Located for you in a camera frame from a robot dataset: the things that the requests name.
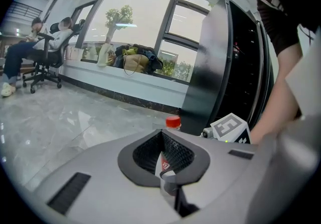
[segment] office chair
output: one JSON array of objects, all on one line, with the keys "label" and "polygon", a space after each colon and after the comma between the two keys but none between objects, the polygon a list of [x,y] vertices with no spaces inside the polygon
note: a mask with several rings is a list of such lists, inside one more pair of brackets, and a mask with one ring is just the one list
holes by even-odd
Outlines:
[{"label": "office chair", "polygon": [[[31,49],[28,59],[33,60],[36,63],[35,67],[35,75],[29,78],[26,78],[23,75],[23,87],[27,87],[26,81],[33,80],[33,82],[30,85],[30,93],[35,93],[35,89],[33,86],[37,84],[39,81],[49,80],[57,84],[57,88],[61,88],[61,79],[58,76],[51,75],[49,73],[49,67],[53,68],[59,68],[64,63],[64,55],[65,50],[68,46],[69,40],[76,35],[79,35],[81,32],[83,26],[84,26],[85,20],[80,20],[78,24],[75,24],[72,28],[73,33],[61,44],[61,46],[54,52],[48,52],[49,50],[49,41],[54,40],[52,36],[38,33],[38,36],[41,36],[45,39],[45,47],[44,50],[36,50]],[[55,30],[58,29],[58,24],[55,23],[50,27],[50,33],[54,33]]]}]

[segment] shoe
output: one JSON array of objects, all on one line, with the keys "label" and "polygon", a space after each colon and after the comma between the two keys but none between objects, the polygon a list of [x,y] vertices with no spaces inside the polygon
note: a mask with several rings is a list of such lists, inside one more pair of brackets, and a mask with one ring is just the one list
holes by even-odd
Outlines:
[{"label": "shoe", "polygon": [[8,97],[8,96],[12,95],[15,91],[16,91],[15,86],[11,86],[8,83],[4,83],[4,85],[2,87],[1,95],[3,97]]}]

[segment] gray tile floor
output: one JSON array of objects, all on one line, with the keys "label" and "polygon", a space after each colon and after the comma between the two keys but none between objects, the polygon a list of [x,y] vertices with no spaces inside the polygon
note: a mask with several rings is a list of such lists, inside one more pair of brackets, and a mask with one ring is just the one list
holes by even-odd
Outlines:
[{"label": "gray tile floor", "polygon": [[89,147],[161,128],[170,114],[109,99],[68,83],[44,82],[0,98],[0,156],[11,178],[33,191]]}]

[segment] dark pants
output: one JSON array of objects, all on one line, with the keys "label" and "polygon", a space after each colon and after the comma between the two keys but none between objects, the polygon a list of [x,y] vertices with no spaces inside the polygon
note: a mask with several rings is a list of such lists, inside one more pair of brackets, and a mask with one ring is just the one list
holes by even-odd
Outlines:
[{"label": "dark pants", "polygon": [[17,80],[17,75],[20,72],[21,60],[26,59],[28,51],[36,42],[18,43],[8,48],[8,53],[5,62],[3,82],[12,84]]}]

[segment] railing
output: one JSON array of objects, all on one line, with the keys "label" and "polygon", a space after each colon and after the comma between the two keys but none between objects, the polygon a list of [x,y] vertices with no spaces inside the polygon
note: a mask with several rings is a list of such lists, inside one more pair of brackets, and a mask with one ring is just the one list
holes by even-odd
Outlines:
[{"label": "railing", "polygon": [[41,12],[42,11],[37,8],[19,2],[13,2],[8,8],[6,15],[17,14],[33,20],[34,18],[39,17]]}]

